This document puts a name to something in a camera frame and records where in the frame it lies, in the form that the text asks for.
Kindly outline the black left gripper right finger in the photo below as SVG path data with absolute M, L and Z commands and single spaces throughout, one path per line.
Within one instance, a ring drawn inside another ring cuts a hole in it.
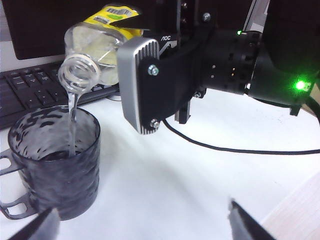
M 275 239 L 235 199 L 230 199 L 228 210 L 233 240 Z

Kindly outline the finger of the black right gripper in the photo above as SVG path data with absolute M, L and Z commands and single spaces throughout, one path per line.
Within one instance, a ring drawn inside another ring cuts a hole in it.
M 153 17 L 150 14 L 141 14 L 117 20 L 110 25 L 122 29 L 138 29 L 151 33 L 153 31 Z

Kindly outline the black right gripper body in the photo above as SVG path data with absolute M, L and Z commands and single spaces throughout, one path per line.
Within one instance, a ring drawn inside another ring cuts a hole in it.
M 198 7 L 202 1 L 188 0 L 186 12 L 179 0 L 166 0 L 157 9 L 155 31 L 177 34 L 178 47 L 172 54 L 152 59 L 152 123 L 158 125 L 183 109 L 199 92 L 213 86 L 211 78 L 215 19 L 208 20 Z

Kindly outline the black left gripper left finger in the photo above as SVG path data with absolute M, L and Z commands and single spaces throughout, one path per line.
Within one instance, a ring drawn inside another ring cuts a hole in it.
M 60 222 L 58 210 L 56 208 L 48 208 L 9 239 L 55 240 L 60 228 Z

